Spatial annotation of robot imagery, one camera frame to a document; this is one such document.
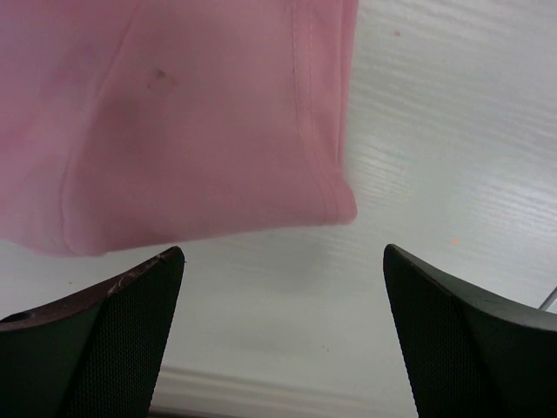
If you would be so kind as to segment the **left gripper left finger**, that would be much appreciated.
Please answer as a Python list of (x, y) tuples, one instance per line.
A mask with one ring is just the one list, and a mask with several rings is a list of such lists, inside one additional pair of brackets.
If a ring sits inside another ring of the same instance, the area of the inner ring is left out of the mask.
[(185, 268), (171, 247), (1, 321), (3, 417), (146, 417)]

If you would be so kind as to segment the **pink t shirt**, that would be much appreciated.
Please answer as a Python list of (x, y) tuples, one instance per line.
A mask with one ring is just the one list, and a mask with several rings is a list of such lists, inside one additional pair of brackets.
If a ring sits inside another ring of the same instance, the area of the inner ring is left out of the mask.
[(357, 10), (2, 2), (2, 238), (88, 256), (353, 221)]

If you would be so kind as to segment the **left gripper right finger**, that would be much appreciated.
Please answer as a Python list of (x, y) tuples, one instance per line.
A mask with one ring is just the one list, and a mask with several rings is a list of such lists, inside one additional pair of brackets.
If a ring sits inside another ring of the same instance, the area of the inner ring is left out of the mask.
[(383, 272), (420, 417), (554, 417), (556, 316), (395, 245)]

